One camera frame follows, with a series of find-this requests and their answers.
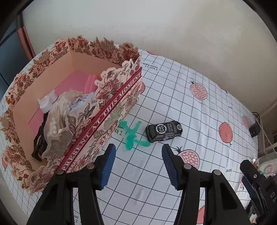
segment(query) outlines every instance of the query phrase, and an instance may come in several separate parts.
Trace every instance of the power adapter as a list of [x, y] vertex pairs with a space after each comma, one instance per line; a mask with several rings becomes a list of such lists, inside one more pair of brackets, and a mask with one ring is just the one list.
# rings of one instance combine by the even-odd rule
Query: power adapter
[[260, 133], [260, 131], [261, 131], [261, 128], [257, 122], [252, 124], [251, 127], [249, 128], [251, 137], [257, 136]]

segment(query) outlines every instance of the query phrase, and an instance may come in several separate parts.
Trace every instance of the white wall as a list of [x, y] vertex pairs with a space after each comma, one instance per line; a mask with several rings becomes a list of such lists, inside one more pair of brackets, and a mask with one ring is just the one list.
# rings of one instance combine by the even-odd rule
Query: white wall
[[106, 37], [193, 68], [251, 110], [277, 99], [277, 43], [242, 0], [35, 0], [23, 15], [36, 53], [60, 38]]

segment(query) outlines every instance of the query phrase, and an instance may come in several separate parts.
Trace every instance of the blue gripper pad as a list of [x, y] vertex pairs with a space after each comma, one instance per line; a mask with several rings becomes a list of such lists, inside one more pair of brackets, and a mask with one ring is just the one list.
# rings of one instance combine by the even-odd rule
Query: blue gripper pad
[[168, 177], [170, 179], [170, 182], [175, 187], [175, 189], [177, 189], [179, 186], [179, 182], [178, 182], [178, 172], [173, 162], [173, 158], [175, 157], [175, 155], [173, 154], [168, 144], [164, 144], [162, 146], [161, 156], [163, 158], [163, 162], [165, 164], [165, 168], [166, 168]]
[[112, 166], [114, 164], [114, 159], [116, 158], [116, 147], [114, 144], [109, 144], [105, 154], [109, 154], [107, 156], [106, 162], [104, 163], [102, 172], [101, 172], [101, 180], [100, 180], [100, 188], [103, 189], [109, 181], [110, 174], [112, 171]]

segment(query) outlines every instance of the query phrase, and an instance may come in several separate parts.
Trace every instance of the cardboard box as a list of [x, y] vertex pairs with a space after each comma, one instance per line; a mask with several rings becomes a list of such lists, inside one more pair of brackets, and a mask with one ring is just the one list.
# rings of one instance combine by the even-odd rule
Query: cardboard box
[[[132, 44], [116, 47], [113, 41], [96, 38], [89, 42], [79, 36], [58, 40], [31, 61], [28, 73], [21, 72], [15, 77], [5, 96], [9, 109], [1, 118], [2, 124], [7, 121], [12, 124], [5, 132], [12, 145], [3, 156], [22, 188], [42, 191], [58, 167], [73, 172], [95, 160], [119, 121], [138, 100], [142, 83], [140, 60], [138, 48]], [[61, 151], [52, 149], [42, 162], [34, 159], [31, 156], [34, 137], [43, 120], [37, 100], [53, 89], [57, 95], [69, 90], [82, 92], [88, 76], [94, 74], [100, 78], [95, 81], [97, 102], [93, 109], [92, 105], [82, 109], [80, 113], [86, 116], [81, 122], [79, 117], [66, 119], [70, 125], [67, 132], [72, 136], [68, 149], [62, 155]], [[55, 142], [64, 141], [62, 135]], [[20, 153], [16, 161], [12, 159], [15, 152]]]

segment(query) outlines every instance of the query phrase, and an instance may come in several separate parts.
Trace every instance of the black charger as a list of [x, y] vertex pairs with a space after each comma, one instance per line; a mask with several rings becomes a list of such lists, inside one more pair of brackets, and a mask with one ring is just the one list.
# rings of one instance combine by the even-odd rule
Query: black charger
[[[252, 113], [253, 113], [254, 116], [256, 116], [258, 118], [259, 123], [260, 123], [260, 115], [257, 112], [252, 112]], [[252, 124], [249, 128], [249, 132], [250, 132], [251, 137], [257, 136], [260, 133], [260, 131], [261, 131], [261, 127], [258, 124], [258, 122]]]

